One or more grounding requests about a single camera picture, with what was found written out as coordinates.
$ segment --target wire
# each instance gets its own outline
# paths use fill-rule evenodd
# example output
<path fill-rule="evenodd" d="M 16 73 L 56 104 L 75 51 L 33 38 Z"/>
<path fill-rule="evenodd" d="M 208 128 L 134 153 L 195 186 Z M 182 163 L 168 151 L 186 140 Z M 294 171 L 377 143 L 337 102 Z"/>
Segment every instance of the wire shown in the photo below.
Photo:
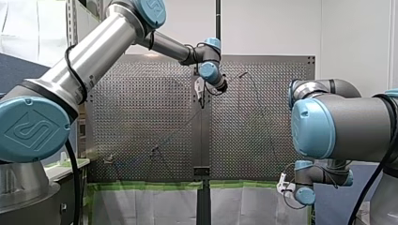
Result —
<path fill-rule="evenodd" d="M 287 185 L 287 187 L 284 189 L 284 191 L 283 191 L 283 200 L 284 200 L 284 203 L 285 203 L 287 206 L 289 206 L 290 208 L 299 210 L 299 209 L 303 209 L 303 208 L 307 207 L 307 205 L 302 205 L 301 207 L 294 207 L 294 206 L 290 205 L 290 204 L 287 202 L 287 199 L 286 199 L 286 192 L 287 192 L 287 191 L 290 191 L 290 192 L 293 193 L 293 191 L 292 191 L 291 189 L 287 189 L 287 188 L 289 188 L 290 184 L 292 184 L 292 182 L 293 182 L 294 180 L 295 180 L 295 178 L 291 179 L 291 180 L 289 181 L 289 184 Z"/>
<path fill-rule="evenodd" d="M 381 98 L 387 101 L 393 108 L 394 112 L 394 118 L 397 117 L 398 114 L 398 106 L 397 103 L 395 102 L 392 97 L 389 97 L 387 95 L 376 95 L 374 98 Z M 363 200 L 365 199 L 366 194 L 368 193 L 370 187 L 372 184 L 375 182 L 376 178 L 380 174 L 380 172 L 383 170 L 385 164 L 389 161 L 390 156 L 394 152 L 395 148 L 398 145 L 398 120 L 395 120 L 395 125 L 394 125 L 394 132 L 392 135 L 392 139 L 390 141 L 390 146 L 389 149 L 386 152 L 386 155 L 381 159 L 380 163 L 378 164 L 377 168 L 375 169 L 374 173 L 372 174 L 371 178 L 369 178 L 368 182 L 366 183 L 365 187 L 363 188 L 362 192 L 360 193 L 360 196 L 357 199 L 357 203 L 354 206 L 354 209 L 352 210 L 351 216 L 348 220 L 348 225 L 352 225 L 355 221 L 355 218 L 357 216 L 358 211 L 360 210 L 360 205 L 362 204 Z"/>
<path fill-rule="evenodd" d="M 67 140 L 65 143 L 67 148 L 67 152 L 70 158 L 70 164 L 72 166 L 73 172 L 73 185 L 74 185 L 74 197 L 75 197 L 75 206 L 74 206 L 74 214 L 73 214 L 73 224 L 78 225 L 80 220 L 80 177 L 79 177 L 79 168 L 77 167 L 77 160 L 73 152 L 72 145 L 70 145 L 70 141 Z"/>
<path fill-rule="evenodd" d="M 283 173 L 286 173 L 287 169 L 289 169 L 289 167 L 291 167 L 291 166 L 293 166 L 293 165 L 295 165 L 294 162 L 287 164 L 287 165 L 284 167 Z"/>
<path fill-rule="evenodd" d="M 333 179 L 333 177 L 331 177 L 331 175 L 329 174 L 330 172 L 328 170 L 318 165 L 313 165 L 313 167 L 319 168 L 321 171 L 325 172 L 325 175 L 331 180 L 331 183 L 333 184 L 334 188 L 336 189 L 339 188 L 337 182 Z"/>
<path fill-rule="evenodd" d="M 198 73 L 198 71 L 199 71 L 199 60 L 198 60 L 198 55 L 197 55 L 197 53 L 196 53 L 196 50 L 195 50 L 195 48 L 194 48 L 192 45 L 190 45 L 190 44 L 185 44 L 185 46 L 190 47 L 190 48 L 192 49 L 193 61 L 194 61 L 195 64 L 196 64 L 196 73 Z"/>
<path fill-rule="evenodd" d="M 205 88 L 206 88 L 206 90 L 208 91 L 208 93 L 210 94 L 210 95 L 212 95 L 212 96 L 220 96 L 220 95 L 222 95 L 224 92 L 220 92 L 220 93 L 213 93 L 213 92 L 211 92 L 210 90 L 208 90 L 208 87 L 207 87 L 207 85 L 206 85 L 206 82 L 205 82 Z"/>
<path fill-rule="evenodd" d="M 254 80 L 253 80 L 252 75 L 251 75 L 251 74 L 248 74 L 248 76 L 249 76 L 250 80 L 251 80 L 252 83 L 253 83 L 254 92 L 255 92 L 255 97 L 256 97 L 256 101 L 257 101 L 258 107 L 260 108 L 261 116 L 263 117 L 263 120 L 267 123 L 267 126 L 269 127 L 269 123 L 268 123 L 268 120 L 267 120 L 267 118 L 266 118 L 266 114 L 264 113 L 264 111 L 263 111 L 263 106 L 261 105 L 260 94 L 258 93 L 257 86 L 255 85 L 255 82 L 254 82 Z M 274 142 L 273 142 L 273 140 L 272 140 L 271 134 L 270 134 L 270 132 L 269 132 L 269 128 L 266 129 L 266 131 L 267 131 L 267 134 L 268 134 L 268 136 L 269 136 L 269 143 L 270 143 L 270 145 L 271 145 L 272 155 L 274 156 L 276 163 L 277 163 L 278 165 L 281 166 L 281 163 L 280 163 L 280 161 L 279 161 L 279 159 L 278 159 L 278 157 L 277 157 L 277 155 L 276 155 L 276 152 L 275 152 L 275 145 L 274 145 Z"/>
<path fill-rule="evenodd" d="M 206 45 L 206 46 L 210 47 L 214 52 L 217 53 L 217 55 L 220 57 L 220 60 L 222 59 L 222 54 L 220 53 L 220 50 L 217 49 L 216 47 L 214 47 L 214 46 L 212 46 L 212 45 L 209 45 L 209 44 L 207 44 L 207 43 L 205 43 L 205 42 L 199 42 L 199 43 L 196 45 L 196 47 L 199 47 L 200 45 Z"/>
<path fill-rule="evenodd" d="M 79 85 L 81 87 L 80 91 L 82 92 L 82 100 L 79 102 L 79 105 L 80 105 L 80 104 L 84 103 L 85 100 L 87 99 L 87 89 L 85 87 L 83 80 L 79 77 L 76 70 L 74 70 L 70 64 L 69 53 L 74 47 L 75 47 L 75 45 L 70 45 L 65 50 L 65 61 L 67 62 L 68 71 L 69 71 L 70 75 L 72 75 L 76 79 L 76 81 L 79 83 Z"/>
<path fill-rule="evenodd" d="M 155 44 L 155 31 L 152 31 L 150 33 L 150 40 L 149 40 L 149 46 L 148 46 L 148 49 L 150 51 L 152 50 L 154 44 Z"/>
<path fill-rule="evenodd" d="M 353 161 L 353 160 L 349 160 L 348 162 L 346 162 L 346 163 L 344 163 L 344 164 L 342 164 L 342 165 L 340 165 L 340 166 L 337 166 L 337 167 L 328 167 L 328 169 L 330 169 L 330 170 L 339 170 L 339 169 L 345 168 L 346 166 L 348 166 L 349 164 L 351 164 L 352 161 Z"/>

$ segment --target white wall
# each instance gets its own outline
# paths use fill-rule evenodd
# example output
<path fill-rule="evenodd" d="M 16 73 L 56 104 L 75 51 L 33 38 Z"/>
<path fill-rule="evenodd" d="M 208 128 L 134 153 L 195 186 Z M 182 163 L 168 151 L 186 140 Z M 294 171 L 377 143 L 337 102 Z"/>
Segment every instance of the white wall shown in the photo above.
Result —
<path fill-rule="evenodd" d="M 320 34 L 320 0 L 222 1 L 224 54 L 319 57 Z"/>
<path fill-rule="evenodd" d="M 389 88 L 390 4 L 322 0 L 322 79 L 352 82 L 366 97 Z"/>
<path fill-rule="evenodd" d="M 215 37 L 214 0 L 164 2 L 163 34 L 190 44 Z M 222 53 L 319 56 L 320 25 L 320 0 L 222 0 Z M 127 53 L 148 51 L 134 46 Z"/>
<path fill-rule="evenodd" d="M 167 19 L 159 29 L 164 35 L 184 44 L 194 44 L 216 35 L 214 0 L 164 0 Z M 141 46 L 130 47 L 126 53 L 149 53 Z"/>

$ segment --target metal frame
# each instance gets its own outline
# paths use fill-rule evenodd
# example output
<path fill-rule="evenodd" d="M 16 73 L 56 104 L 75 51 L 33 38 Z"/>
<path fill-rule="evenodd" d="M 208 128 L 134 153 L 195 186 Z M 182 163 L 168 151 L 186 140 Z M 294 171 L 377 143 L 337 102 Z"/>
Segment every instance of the metal frame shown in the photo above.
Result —
<path fill-rule="evenodd" d="M 67 34 L 68 34 L 68 46 L 77 44 L 77 9 L 76 0 L 67 1 Z"/>

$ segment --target silver arm segment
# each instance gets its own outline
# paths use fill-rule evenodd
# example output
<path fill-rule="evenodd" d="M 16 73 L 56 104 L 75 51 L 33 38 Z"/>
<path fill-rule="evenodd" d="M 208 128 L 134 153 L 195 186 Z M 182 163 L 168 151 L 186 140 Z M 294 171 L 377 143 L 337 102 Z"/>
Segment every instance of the silver arm segment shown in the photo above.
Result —
<path fill-rule="evenodd" d="M 48 119 L 59 122 L 62 127 L 62 138 L 56 141 L 43 141 L 46 151 L 33 151 L 26 146 L 27 156 L 22 150 L 13 151 L 13 143 L 0 143 L 0 160 L 6 162 L 27 162 L 49 157 L 65 143 L 69 134 L 69 124 L 78 115 L 78 105 L 84 102 L 86 94 L 99 82 L 107 70 L 117 61 L 131 44 L 141 44 L 159 53 L 176 59 L 181 65 L 201 64 L 199 75 L 217 90 L 224 92 L 227 82 L 220 73 L 221 44 L 216 38 L 208 38 L 196 47 L 187 47 L 177 41 L 156 32 L 165 22 L 165 9 L 161 0 L 145 3 L 131 0 L 114 0 L 107 8 L 107 18 L 86 38 L 70 51 L 64 59 L 49 69 L 39 79 L 24 80 L 14 87 L 0 100 L 1 103 L 15 100 L 12 106 L 45 104 L 53 110 L 61 111 L 57 118 L 50 119 L 55 114 L 49 110 L 43 112 Z M 27 97 L 25 103 L 19 97 Z"/>
<path fill-rule="evenodd" d="M 183 66 L 203 63 L 198 68 L 199 75 L 218 91 L 226 91 L 226 79 L 220 72 L 221 46 L 216 38 L 208 38 L 193 47 L 183 45 L 160 32 L 152 31 L 138 44 L 174 58 Z"/>

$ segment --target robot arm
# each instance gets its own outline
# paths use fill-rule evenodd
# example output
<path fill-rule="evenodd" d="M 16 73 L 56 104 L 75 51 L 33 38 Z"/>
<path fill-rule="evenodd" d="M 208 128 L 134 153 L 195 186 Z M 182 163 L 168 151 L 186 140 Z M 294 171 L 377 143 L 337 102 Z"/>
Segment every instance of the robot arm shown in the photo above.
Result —
<path fill-rule="evenodd" d="M 156 32 L 166 19 L 161 0 L 114 0 L 107 18 L 42 77 L 25 80 L 0 101 L 0 161 L 32 162 L 57 152 L 78 116 L 78 105 L 131 44 L 200 64 L 201 77 L 226 91 L 220 41 L 209 38 L 190 48 Z"/>
<path fill-rule="evenodd" d="M 292 109 L 292 134 L 296 150 L 305 157 L 310 158 L 328 158 L 328 151 L 331 144 L 324 143 L 324 140 L 332 142 L 336 138 L 333 137 L 335 129 L 320 130 L 318 124 L 322 119 L 330 119 L 325 124 L 330 125 L 331 116 L 319 116 L 327 108 L 314 105 L 305 107 L 304 110 L 297 112 L 300 104 L 307 100 L 318 102 L 318 98 L 323 96 L 335 96 L 337 98 L 360 98 L 360 92 L 349 82 L 342 80 L 320 80 L 320 81 L 292 81 L 289 85 L 289 107 Z M 317 139 L 317 134 L 324 137 L 324 140 Z M 313 190 L 314 183 L 330 184 L 337 186 L 351 186 L 353 183 L 353 173 L 346 167 L 346 157 L 332 157 L 329 159 L 328 165 L 313 164 L 309 160 L 299 160 L 295 163 L 295 183 L 293 189 L 294 198 L 301 204 L 311 205 L 315 202 L 315 193 Z"/>

